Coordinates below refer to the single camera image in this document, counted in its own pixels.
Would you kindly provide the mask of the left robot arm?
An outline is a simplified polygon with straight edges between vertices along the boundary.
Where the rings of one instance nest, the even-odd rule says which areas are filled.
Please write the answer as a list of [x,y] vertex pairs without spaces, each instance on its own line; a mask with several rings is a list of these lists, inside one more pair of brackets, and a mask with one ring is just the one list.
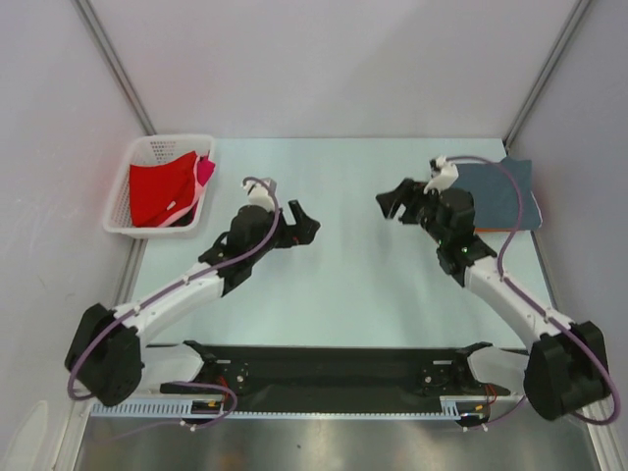
[[169,285],[111,309],[100,303],[86,309],[65,359],[69,396],[79,400],[75,385],[81,384],[87,398],[115,406],[136,390],[150,387],[168,393],[186,383],[199,393],[210,390],[217,369],[211,353],[199,343],[186,340],[156,348],[150,344],[183,316],[239,287],[269,251],[312,243],[320,223],[298,201],[288,206],[291,224],[281,210],[241,207],[230,228]]

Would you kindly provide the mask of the grey blue t shirt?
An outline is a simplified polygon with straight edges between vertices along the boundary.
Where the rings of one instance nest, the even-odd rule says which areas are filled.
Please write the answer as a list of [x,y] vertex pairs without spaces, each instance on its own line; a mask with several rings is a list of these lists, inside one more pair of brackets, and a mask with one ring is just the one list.
[[[522,196],[519,230],[538,229],[543,217],[532,192],[532,162],[505,157],[499,164],[511,174]],[[459,176],[453,185],[472,194],[476,228],[513,229],[519,206],[516,190],[508,176],[493,164],[464,163],[457,164],[457,169]]]

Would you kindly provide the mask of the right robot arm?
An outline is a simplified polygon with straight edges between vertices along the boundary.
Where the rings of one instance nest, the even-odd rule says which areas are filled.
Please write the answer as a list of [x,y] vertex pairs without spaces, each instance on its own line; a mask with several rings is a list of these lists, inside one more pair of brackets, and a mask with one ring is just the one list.
[[470,192],[437,191],[405,179],[377,194],[376,201],[385,219],[420,226],[435,241],[443,271],[485,301],[520,338],[528,362],[508,389],[520,388],[542,418],[576,414],[607,398],[621,407],[601,329],[542,306],[507,275],[497,252],[476,233]]

